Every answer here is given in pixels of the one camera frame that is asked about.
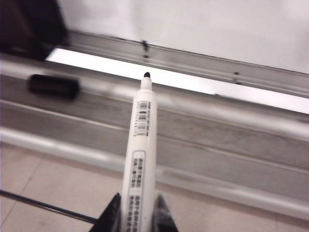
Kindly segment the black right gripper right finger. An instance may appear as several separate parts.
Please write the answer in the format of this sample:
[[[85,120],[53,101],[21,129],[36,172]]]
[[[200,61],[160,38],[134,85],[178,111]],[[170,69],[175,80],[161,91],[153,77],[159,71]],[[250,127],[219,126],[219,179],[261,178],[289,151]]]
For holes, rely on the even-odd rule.
[[[162,194],[158,195],[155,203],[155,231],[178,232],[178,228]]]

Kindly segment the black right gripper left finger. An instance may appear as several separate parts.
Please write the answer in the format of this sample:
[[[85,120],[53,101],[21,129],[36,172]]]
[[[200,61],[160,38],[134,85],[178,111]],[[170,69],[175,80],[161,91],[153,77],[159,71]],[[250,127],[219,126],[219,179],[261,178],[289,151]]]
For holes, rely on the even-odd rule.
[[[117,232],[120,222],[121,196],[115,194],[89,232]]]

